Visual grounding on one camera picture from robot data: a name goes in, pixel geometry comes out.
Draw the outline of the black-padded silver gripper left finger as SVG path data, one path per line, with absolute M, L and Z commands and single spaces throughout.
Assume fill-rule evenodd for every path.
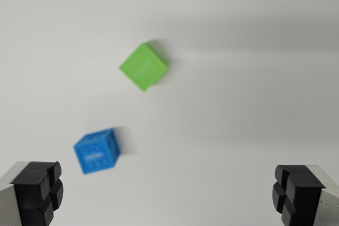
M 1 176 L 1 225 L 50 225 L 64 187 L 59 162 L 18 161 Z

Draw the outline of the black-padded silver gripper right finger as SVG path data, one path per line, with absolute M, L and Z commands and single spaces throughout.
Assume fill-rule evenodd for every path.
M 273 205 L 286 226 L 337 226 L 338 184 L 317 165 L 277 165 Z

